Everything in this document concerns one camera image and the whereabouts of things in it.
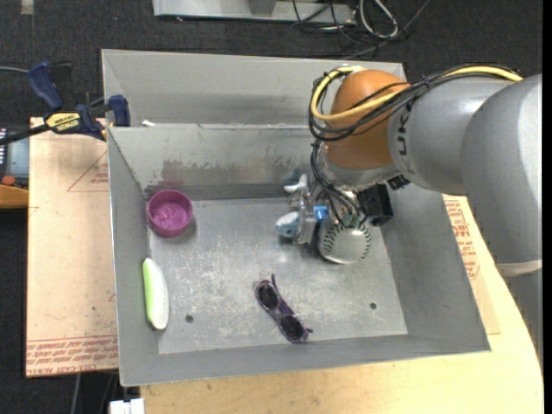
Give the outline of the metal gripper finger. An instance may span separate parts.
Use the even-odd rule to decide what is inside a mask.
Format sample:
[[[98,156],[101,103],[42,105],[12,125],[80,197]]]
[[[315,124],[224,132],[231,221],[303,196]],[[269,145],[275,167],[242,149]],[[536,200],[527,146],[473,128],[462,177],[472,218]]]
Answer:
[[[295,243],[298,245],[310,245],[317,229],[317,220],[314,215],[300,215],[298,217],[298,229],[295,235]]]
[[[308,190],[297,190],[290,196],[290,209],[291,211],[311,212],[311,193]]]

